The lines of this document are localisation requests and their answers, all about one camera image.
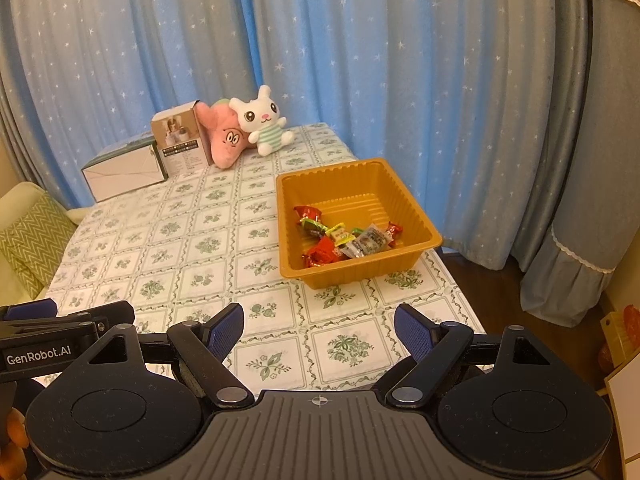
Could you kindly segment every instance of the table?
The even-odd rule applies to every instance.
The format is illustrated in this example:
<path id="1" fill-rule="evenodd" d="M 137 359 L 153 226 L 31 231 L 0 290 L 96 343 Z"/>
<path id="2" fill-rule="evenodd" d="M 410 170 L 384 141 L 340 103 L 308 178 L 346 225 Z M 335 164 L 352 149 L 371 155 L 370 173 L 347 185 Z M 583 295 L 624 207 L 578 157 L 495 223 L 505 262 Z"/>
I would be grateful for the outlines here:
<path id="1" fill-rule="evenodd" d="M 225 365 L 256 394 L 376 381 L 407 355 L 393 328 L 398 303 L 482 332 L 434 251 L 406 272 L 323 290 L 281 277 L 275 177 L 354 160 L 326 124 L 294 129 L 295 142 L 268 157 L 246 150 L 229 170 L 212 166 L 95 205 L 49 289 L 60 314 L 127 300 L 138 332 L 164 332 L 237 301 L 244 333 Z M 171 376 L 165 365 L 149 368 Z"/>

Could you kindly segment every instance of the triangular cutout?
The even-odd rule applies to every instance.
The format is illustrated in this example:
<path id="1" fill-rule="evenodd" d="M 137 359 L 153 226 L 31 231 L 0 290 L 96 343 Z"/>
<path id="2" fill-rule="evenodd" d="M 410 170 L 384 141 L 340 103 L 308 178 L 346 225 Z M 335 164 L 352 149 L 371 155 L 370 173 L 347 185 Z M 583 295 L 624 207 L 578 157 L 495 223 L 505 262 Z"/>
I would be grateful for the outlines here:
<path id="1" fill-rule="evenodd" d="M 123 363 L 127 360 L 127 345 L 124 337 L 118 335 L 111 339 L 98 354 L 89 361 L 92 365 L 105 363 Z"/>
<path id="2" fill-rule="evenodd" d="M 519 365 L 548 366 L 549 364 L 549 361 L 536 350 L 536 347 L 523 337 L 516 339 L 515 348 L 513 349 L 513 362 Z"/>

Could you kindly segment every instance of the red object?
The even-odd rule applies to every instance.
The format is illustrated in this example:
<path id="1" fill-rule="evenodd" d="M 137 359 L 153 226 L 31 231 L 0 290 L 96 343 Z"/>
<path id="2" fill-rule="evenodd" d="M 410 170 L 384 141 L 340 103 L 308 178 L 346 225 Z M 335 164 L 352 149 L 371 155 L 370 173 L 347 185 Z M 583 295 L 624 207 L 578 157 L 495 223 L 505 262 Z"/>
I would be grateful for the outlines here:
<path id="1" fill-rule="evenodd" d="M 389 222 L 389 225 L 386 226 L 385 231 L 389 233 L 389 236 L 393 238 L 393 240 L 389 242 L 389 247 L 395 247 L 396 239 L 402 234 L 402 231 L 404 231 L 404 229 L 402 228 L 402 226 L 392 224 L 391 222 Z"/>
<path id="2" fill-rule="evenodd" d="M 304 255 L 307 267 L 334 264 L 342 259 L 342 253 L 335 247 L 334 241 L 324 236 Z"/>
<path id="3" fill-rule="evenodd" d="M 317 207 L 311 207 L 310 205 L 297 205 L 293 209 L 295 209 L 296 213 L 300 216 L 300 220 L 298 220 L 299 222 L 302 222 L 303 218 L 309 218 L 319 222 L 322 218 L 322 211 Z"/>
<path id="4" fill-rule="evenodd" d="M 606 374 L 610 374 L 613 371 L 613 359 L 611 358 L 611 350 L 609 346 L 604 343 L 598 352 L 598 366 Z"/>
<path id="5" fill-rule="evenodd" d="M 640 311 L 633 305 L 627 305 L 622 313 L 622 321 L 635 350 L 640 347 Z"/>

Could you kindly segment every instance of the metal screw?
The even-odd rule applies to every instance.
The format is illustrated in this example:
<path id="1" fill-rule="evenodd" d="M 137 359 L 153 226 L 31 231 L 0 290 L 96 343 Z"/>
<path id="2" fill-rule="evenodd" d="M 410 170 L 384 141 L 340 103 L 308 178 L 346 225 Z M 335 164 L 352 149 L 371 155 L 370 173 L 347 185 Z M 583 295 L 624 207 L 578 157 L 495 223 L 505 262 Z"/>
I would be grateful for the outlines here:
<path id="1" fill-rule="evenodd" d="M 391 396 L 398 402 L 418 402 L 422 398 L 422 392 L 412 386 L 396 388 Z"/>
<path id="2" fill-rule="evenodd" d="M 237 386 L 228 386 L 226 388 L 218 390 L 216 395 L 222 402 L 229 402 L 230 404 L 233 404 L 235 402 L 241 402 L 242 400 L 245 400 L 248 394 L 243 388 L 238 388 Z"/>

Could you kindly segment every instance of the finger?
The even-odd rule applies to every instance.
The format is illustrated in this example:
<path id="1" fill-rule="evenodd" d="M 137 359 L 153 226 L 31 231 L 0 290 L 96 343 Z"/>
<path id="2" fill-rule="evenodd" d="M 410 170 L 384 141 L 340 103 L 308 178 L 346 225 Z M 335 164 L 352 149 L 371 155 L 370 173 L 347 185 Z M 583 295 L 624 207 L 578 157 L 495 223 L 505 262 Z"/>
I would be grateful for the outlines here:
<path id="1" fill-rule="evenodd" d="M 0 476 L 4 480 L 17 480 L 27 471 L 24 451 L 9 442 L 0 452 Z"/>
<path id="2" fill-rule="evenodd" d="M 24 429 L 24 416 L 15 408 L 12 408 L 9 415 L 7 415 L 6 432 L 12 442 L 17 446 L 21 448 L 27 448 L 29 446 L 27 432 Z"/>

